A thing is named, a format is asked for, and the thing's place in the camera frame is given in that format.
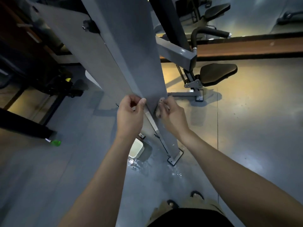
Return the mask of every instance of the white plastic container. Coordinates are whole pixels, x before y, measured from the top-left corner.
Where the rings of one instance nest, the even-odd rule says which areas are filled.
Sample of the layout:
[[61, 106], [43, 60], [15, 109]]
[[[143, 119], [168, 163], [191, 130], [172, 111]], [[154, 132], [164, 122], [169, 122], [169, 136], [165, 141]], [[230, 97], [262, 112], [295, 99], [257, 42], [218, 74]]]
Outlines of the white plastic container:
[[131, 158], [138, 158], [140, 157], [143, 151], [143, 143], [139, 139], [135, 139], [128, 156]]

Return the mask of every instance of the black shirt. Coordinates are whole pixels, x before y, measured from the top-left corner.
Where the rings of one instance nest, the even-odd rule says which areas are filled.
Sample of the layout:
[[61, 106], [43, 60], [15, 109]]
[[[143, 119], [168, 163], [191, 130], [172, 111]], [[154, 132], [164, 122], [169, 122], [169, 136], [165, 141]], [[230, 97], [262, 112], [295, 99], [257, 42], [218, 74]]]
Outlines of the black shirt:
[[177, 208], [168, 211], [153, 221], [149, 227], [164, 226], [224, 226], [233, 227], [231, 222], [221, 213], [214, 210]]

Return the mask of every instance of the green object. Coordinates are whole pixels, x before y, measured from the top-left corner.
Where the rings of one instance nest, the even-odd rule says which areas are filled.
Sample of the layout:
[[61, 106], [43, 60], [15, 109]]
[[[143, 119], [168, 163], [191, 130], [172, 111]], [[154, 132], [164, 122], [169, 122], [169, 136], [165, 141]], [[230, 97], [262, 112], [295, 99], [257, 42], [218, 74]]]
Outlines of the green object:
[[54, 145], [54, 146], [60, 146], [61, 145], [61, 141], [53, 140], [53, 141], [51, 141], [51, 144]]

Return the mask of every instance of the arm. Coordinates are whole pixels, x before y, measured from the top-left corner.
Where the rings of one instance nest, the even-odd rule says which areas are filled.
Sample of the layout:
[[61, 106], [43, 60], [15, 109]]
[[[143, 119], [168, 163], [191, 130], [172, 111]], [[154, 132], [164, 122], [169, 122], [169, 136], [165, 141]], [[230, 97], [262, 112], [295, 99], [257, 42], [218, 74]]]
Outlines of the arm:
[[119, 212], [127, 158], [143, 125], [146, 99], [126, 96], [117, 112], [117, 134], [93, 179], [62, 218], [59, 227], [115, 226]]
[[303, 226], [303, 206], [270, 181], [230, 159], [188, 127], [173, 97], [159, 104], [166, 127], [195, 157], [218, 194], [246, 226]]

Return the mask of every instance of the seat cushion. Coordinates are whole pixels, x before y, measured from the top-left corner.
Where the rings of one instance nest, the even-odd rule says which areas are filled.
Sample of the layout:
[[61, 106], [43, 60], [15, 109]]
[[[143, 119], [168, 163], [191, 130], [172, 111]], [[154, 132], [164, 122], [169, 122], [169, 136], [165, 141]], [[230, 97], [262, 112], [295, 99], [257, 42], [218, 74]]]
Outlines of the seat cushion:
[[222, 80], [237, 73], [235, 64], [208, 64], [201, 68], [199, 79], [203, 86], [216, 85]]
[[230, 9], [230, 3], [216, 5], [205, 11], [204, 18], [207, 21], [213, 20]]

